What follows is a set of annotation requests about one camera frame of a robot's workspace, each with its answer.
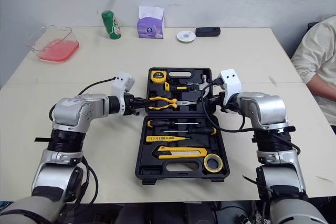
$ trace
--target red liquid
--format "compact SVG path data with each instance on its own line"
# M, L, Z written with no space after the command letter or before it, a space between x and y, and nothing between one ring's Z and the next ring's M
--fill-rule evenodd
M50 42L45 51L40 52L38 57L42 60L63 62L69 59L79 47L78 41L54 40Z

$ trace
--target beige sleeve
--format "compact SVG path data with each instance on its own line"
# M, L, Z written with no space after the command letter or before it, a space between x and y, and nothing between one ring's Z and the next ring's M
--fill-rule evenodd
M307 84L334 54L335 31L328 23L313 26L302 39L291 61Z

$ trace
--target toolbox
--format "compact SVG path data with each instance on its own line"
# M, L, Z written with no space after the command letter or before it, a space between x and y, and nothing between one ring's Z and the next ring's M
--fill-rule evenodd
M144 118L135 168L143 185L155 185L158 179L165 178L223 182L229 175L222 134L207 120L201 103L201 90L211 81L209 68L149 70L147 99L152 102L146 108L148 116ZM212 95L210 86L204 99ZM218 124L212 115L215 106L206 108ZM203 129L208 131L195 133ZM183 170L170 169L172 164L183 165Z

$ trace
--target green can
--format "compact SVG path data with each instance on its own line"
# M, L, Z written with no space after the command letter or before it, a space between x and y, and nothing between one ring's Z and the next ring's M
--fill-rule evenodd
M110 38L119 39L121 37L121 31L114 13L110 10L105 10L101 13L101 17Z

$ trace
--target purple tissue box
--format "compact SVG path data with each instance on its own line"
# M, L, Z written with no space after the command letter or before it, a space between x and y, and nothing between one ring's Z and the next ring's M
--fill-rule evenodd
M164 18L141 18L136 25L138 28L139 38L163 39Z

